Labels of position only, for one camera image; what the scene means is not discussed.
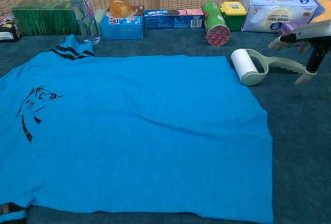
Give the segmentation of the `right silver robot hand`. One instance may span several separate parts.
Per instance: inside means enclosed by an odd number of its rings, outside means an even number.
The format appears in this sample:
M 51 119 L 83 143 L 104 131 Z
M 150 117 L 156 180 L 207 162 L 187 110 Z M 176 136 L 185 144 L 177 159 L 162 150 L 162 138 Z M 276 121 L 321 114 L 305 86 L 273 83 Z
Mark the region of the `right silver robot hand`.
M 330 50 L 330 20 L 309 23 L 295 28 L 291 33 L 275 38 L 268 47 L 277 51 L 290 45 L 302 42 L 298 53 L 304 54 L 309 47 L 313 47 L 307 65 L 304 66 L 287 58 L 277 58 L 275 66 L 300 73 L 295 85 L 308 83 L 316 74 L 325 55 Z

